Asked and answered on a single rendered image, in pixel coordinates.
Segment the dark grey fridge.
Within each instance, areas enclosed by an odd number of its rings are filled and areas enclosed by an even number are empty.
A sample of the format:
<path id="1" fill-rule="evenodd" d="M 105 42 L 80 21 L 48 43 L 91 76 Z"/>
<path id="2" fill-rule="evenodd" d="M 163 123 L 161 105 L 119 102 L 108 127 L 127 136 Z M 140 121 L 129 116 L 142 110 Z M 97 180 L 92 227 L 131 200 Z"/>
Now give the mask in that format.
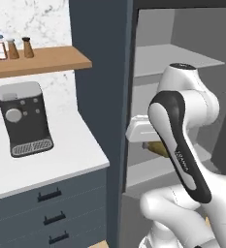
<path id="1" fill-rule="evenodd" d="M 109 159 L 107 241 L 139 248 L 153 222 L 141 212 L 144 193 L 178 185 L 177 173 L 126 187 L 125 134 L 132 117 L 147 115 L 163 75 L 134 77 L 136 47 L 174 45 L 224 62 L 197 68 L 217 98 L 219 114 L 187 131 L 201 163 L 226 175 L 226 0 L 69 0 L 72 42 L 92 62 L 75 74 L 78 110 Z"/>

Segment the black and grey coffee machine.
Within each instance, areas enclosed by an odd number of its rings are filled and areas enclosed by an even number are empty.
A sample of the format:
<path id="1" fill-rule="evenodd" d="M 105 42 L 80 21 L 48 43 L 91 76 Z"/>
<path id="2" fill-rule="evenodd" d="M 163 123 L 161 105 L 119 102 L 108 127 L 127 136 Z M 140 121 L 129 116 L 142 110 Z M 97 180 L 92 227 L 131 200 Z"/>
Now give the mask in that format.
<path id="1" fill-rule="evenodd" d="M 0 86 L 0 109 L 14 158 L 45 152 L 54 147 L 43 92 L 37 81 Z"/>

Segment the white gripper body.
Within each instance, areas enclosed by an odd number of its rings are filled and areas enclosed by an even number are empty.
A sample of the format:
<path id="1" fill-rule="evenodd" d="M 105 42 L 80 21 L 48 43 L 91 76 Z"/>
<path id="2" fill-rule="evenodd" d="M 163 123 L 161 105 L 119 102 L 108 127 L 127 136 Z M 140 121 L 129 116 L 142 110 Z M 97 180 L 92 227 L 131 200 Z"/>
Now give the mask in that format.
<path id="1" fill-rule="evenodd" d="M 130 142 L 159 141 L 159 136 L 146 115 L 132 117 L 125 136 Z"/>

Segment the grey fridge shelf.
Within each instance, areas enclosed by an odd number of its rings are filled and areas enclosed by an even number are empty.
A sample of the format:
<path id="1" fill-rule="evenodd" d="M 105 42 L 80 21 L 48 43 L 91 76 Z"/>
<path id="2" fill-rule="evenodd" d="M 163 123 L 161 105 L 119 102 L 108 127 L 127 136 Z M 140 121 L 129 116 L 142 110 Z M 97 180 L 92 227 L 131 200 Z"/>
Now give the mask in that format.
<path id="1" fill-rule="evenodd" d="M 126 187 L 152 180 L 175 171 L 168 158 L 143 150 L 139 143 L 132 143 L 128 151 Z"/>
<path id="2" fill-rule="evenodd" d="M 174 45 L 137 46 L 134 77 L 160 75 L 172 63 L 190 64 L 196 68 L 224 65 L 222 61 Z"/>

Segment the grey-blue drawer front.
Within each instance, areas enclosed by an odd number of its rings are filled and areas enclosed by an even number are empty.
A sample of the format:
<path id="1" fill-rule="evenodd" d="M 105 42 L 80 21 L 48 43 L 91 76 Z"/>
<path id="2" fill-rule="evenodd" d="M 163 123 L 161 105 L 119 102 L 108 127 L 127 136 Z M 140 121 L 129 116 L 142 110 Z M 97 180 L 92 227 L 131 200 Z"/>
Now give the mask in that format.
<path id="1" fill-rule="evenodd" d="M 92 171 L 1 199 L 0 220 L 13 217 L 19 213 L 24 213 L 26 210 L 34 209 L 51 202 L 56 202 L 104 186 L 106 184 L 106 172 L 106 169 Z M 61 191 L 61 196 L 38 202 L 39 193 L 41 195 L 46 195 L 57 190 Z"/>
<path id="2" fill-rule="evenodd" d="M 78 217 L 61 220 L 60 224 L 54 223 L 30 233 L 12 231 L 12 225 L 0 228 L 0 248 L 88 248 L 90 245 L 106 238 L 106 210 L 99 207 Z M 52 238 L 63 234 L 69 238 L 48 244 L 48 237 Z"/>
<path id="3" fill-rule="evenodd" d="M 63 220 L 68 220 L 99 207 L 104 207 L 106 210 L 104 186 L 59 201 L 51 202 L 34 209 L 26 210 L 24 213 L 19 213 L 13 217 L 0 220 L 0 228 L 2 226 L 12 225 L 16 228 L 12 231 L 13 236 L 16 236 L 16 232 L 31 233 L 45 227 L 43 223 L 45 216 L 51 218 L 59 215 L 60 211 L 63 211 L 66 215 L 66 218 Z"/>

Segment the brown shaker with grey top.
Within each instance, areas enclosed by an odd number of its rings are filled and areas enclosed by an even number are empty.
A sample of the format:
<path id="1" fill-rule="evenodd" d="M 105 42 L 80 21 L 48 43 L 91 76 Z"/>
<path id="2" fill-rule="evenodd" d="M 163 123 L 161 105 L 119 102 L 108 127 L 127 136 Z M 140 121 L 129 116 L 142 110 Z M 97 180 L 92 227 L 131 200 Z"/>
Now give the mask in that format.
<path id="1" fill-rule="evenodd" d="M 19 59 L 19 54 L 18 54 L 18 51 L 16 49 L 15 40 L 14 39 L 8 39 L 7 43 L 8 43 L 8 48 L 9 48 L 9 57 L 11 59 Z"/>

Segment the wooden wall shelf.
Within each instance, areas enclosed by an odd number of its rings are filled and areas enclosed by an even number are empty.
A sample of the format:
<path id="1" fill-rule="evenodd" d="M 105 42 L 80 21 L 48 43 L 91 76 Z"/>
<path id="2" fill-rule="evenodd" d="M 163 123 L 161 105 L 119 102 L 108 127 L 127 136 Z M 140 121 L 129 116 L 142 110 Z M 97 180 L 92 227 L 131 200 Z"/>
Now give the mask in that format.
<path id="1" fill-rule="evenodd" d="M 92 67 L 92 62 L 73 46 L 36 48 L 33 58 L 0 60 L 0 78 L 36 75 Z"/>

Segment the spice jar with teal cap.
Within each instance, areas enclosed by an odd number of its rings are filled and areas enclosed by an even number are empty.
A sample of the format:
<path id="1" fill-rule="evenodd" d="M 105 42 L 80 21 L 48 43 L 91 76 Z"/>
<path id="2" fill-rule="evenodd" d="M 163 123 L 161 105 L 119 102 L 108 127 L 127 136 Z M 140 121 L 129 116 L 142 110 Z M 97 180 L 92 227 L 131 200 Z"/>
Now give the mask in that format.
<path id="1" fill-rule="evenodd" d="M 4 37 L 0 35 L 0 60 L 6 60 L 8 58 L 6 47 L 3 41 Z"/>

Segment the brown potato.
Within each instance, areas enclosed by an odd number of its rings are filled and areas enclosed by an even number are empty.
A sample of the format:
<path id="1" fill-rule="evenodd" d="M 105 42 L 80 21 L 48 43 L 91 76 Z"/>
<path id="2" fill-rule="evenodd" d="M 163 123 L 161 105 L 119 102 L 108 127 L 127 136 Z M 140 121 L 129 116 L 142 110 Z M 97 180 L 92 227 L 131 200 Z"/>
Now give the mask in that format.
<path id="1" fill-rule="evenodd" d="M 147 149 L 152 153 L 158 154 L 165 158 L 169 157 L 169 154 L 161 141 L 148 141 L 143 143 L 143 149 Z"/>

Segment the brown shaker with black top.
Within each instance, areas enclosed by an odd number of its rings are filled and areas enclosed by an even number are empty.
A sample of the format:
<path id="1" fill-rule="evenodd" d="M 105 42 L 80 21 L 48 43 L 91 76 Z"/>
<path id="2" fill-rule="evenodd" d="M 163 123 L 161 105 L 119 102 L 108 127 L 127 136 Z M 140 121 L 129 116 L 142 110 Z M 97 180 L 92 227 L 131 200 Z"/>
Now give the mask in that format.
<path id="1" fill-rule="evenodd" d="M 23 47 L 24 47 L 24 56 L 26 58 L 33 58 L 34 57 L 34 52 L 32 49 L 32 46 L 30 44 L 30 38 L 29 37 L 23 37 Z"/>

